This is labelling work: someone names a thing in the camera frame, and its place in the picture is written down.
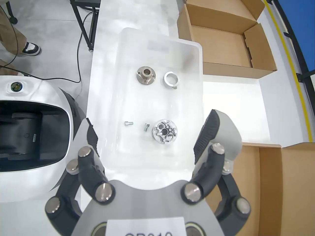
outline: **hole in flange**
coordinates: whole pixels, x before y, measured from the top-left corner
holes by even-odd
[[[167,129],[162,129],[162,134],[163,135],[167,135],[169,133],[169,131]]]
[[[149,75],[149,74],[151,74],[151,71],[149,70],[149,69],[145,69],[144,71],[143,71],[143,73],[145,73],[145,74],[147,74],[147,75]]]
[[[177,82],[177,78],[176,75],[174,74],[168,74],[166,77],[167,82],[169,82],[170,84],[174,85]]]

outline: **khaki pants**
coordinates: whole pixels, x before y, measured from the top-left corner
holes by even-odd
[[[12,29],[12,26],[5,15],[4,11],[1,10],[0,8],[0,42],[2,45],[5,47],[5,49],[8,52],[11,52],[12,54],[16,54],[16,37],[18,40],[18,45],[19,45],[19,51],[18,53],[22,53],[22,50],[25,47],[26,44],[26,37],[20,33],[16,28],[14,28],[16,35],[14,34],[14,31]],[[6,65],[7,63],[2,61],[0,59],[0,65]],[[17,75],[18,72],[5,69],[5,68],[0,68],[0,75]]]

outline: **sneaker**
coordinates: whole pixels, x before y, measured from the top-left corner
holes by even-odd
[[[40,52],[40,47],[36,44],[26,42],[25,48],[22,53],[28,56],[36,56]]]

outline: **metal ring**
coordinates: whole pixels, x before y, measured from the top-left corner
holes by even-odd
[[[175,80],[175,84],[171,84],[169,81],[167,81],[167,77],[168,76],[171,76],[174,78]],[[164,84],[169,87],[169,88],[173,88],[173,89],[177,89],[177,86],[179,84],[179,77],[177,75],[175,75],[172,71],[169,71],[167,72],[165,75],[164,75],[164,78],[163,78],[163,81],[164,81]]]

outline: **white table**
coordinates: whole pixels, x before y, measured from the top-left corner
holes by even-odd
[[[106,138],[102,136],[111,101],[113,70],[118,36],[131,27],[178,37],[177,18],[182,0],[101,0],[91,69],[87,117],[98,135],[101,156]],[[298,97],[292,90],[286,59],[268,12],[259,18],[271,46],[278,71],[260,80],[204,76],[205,118],[212,108],[226,112],[240,130],[243,142],[288,146],[307,141]],[[90,201],[82,190],[81,208]]]

